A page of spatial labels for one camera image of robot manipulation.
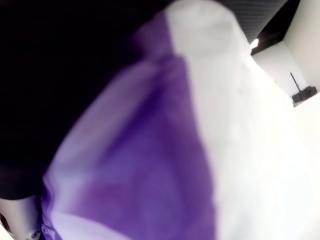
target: black ceiling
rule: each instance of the black ceiling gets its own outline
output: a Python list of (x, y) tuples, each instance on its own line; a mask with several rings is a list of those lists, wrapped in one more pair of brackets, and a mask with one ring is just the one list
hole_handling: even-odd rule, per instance
[(296, 13), (300, 0), (288, 0), (258, 35), (259, 44), (252, 55), (281, 42)]

